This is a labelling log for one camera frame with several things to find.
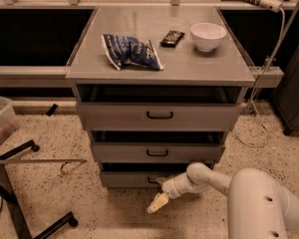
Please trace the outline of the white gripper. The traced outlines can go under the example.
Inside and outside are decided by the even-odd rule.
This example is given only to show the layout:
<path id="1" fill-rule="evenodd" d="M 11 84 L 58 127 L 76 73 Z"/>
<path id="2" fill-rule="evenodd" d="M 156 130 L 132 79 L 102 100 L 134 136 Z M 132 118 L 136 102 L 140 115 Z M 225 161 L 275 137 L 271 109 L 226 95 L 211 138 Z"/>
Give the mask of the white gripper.
<path id="1" fill-rule="evenodd" d="M 188 193 L 192 187 L 192 181 L 187 174 L 181 173 L 171 177 L 158 177 L 156 182 L 161 185 L 163 193 L 158 193 L 148 207 L 148 213 L 153 214 L 168 204 L 168 198 L 176 199 Z"/>

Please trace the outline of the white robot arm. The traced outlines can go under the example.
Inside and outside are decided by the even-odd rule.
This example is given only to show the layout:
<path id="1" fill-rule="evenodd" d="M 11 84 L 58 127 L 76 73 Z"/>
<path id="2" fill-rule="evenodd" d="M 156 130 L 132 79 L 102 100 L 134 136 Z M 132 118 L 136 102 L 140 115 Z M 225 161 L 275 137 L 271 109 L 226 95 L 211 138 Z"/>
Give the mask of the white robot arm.
<path id="1" fill-rule="evenodd" d="M 229 176 L 194 162 L 186 172 L 161 177 L 159 192 L 148 207 L 154 213 L 185 193 L 212 187 L 227 197 L 228 239 L 287 239 L 299 228 L 299 199 L 269 174 L 243 168 Z"/>

